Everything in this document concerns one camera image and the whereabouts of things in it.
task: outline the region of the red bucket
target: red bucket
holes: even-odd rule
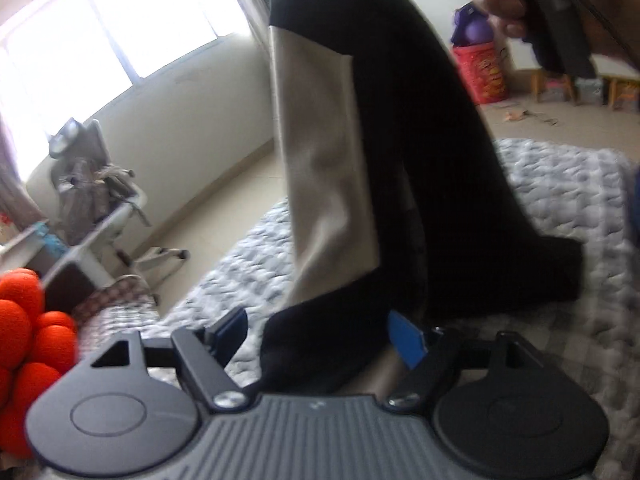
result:
[[[455,46],[453,55],[458,61],[462,81],[477,105],[497,103],[509,96],[493,41]]]

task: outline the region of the checkered cloth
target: checkered cloth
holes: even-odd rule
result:
[[[469,336],[492,339],[514,330],[546,352],[606,410],[612,437],[596,474],[637,480],[640,449],[640,315],[634,283],[636,250],[627,221],[632,167],[611,150],[545,142],[497,142],[523,208],[546,234],[585,242],[585,290],[579,301],[518,314],[458,320]],[[210,325],[235,306],[249,314],[249,336],[227,367],[240,384],[259,377],[258,349],[266,320],[277,312],[292,279],[292,240],[286,200],[274,206],[162,320],[135,277],[90,298],[76,311],[81,351],[120,330],[167,336],[178,326]],[[154,370],[174,380],[166,370]]]

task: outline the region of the purple ball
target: purple ball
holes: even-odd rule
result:
[[[494,30],[484,16],[478,16],[466,26],[465,36],[470,45],[489,43],[494,40]]]

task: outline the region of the black and beige garment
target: black and beige garment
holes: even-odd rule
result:
[[[409,0],[271,0],[271,42],[296,277],[253,389],[335,391],[385,344],[390,309],[446,319],[577,297],[580,244],[524,216]]]

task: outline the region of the floor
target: floor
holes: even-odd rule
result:
[[[507,112],[531,115],[505,122]],[[589,148],[615,148],[640,161],[640,114],[610,112],[604,107],[574,107],[564,102],[533,103],[528,96],[487,105],[482,113],[495,137],[549,140]],[[176,225],[161,240],[164,247],[187,248],[191,259],[161,283],[161,315],[212,269],[215,263],[286,195],[284,174],[270,153],[235,177]]]

